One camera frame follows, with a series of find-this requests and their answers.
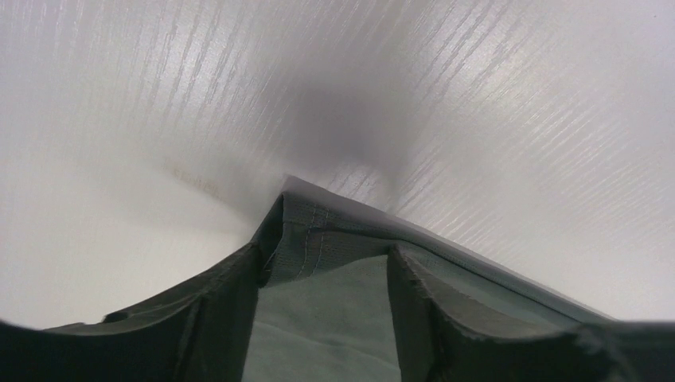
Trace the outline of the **grey t-shirt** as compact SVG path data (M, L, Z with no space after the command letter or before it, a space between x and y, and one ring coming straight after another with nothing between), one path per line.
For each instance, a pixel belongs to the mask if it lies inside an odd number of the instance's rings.
M289 177L255 238L270 278L260 290L246 381L398 381L387 291L392 249L449 286L545 329L605 314L430 231Z

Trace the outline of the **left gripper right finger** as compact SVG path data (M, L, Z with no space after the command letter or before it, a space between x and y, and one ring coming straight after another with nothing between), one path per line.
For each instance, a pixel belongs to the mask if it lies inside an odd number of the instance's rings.
M447 285L399 248L388 298L404 381L671 381L671 322L546 329Z

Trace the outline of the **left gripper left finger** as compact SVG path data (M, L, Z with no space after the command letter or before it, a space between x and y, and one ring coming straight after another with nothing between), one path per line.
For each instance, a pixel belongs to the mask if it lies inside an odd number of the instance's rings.
M260 251L247 244L207 271L96 324L2 324L4 381L239 381L252 333Z

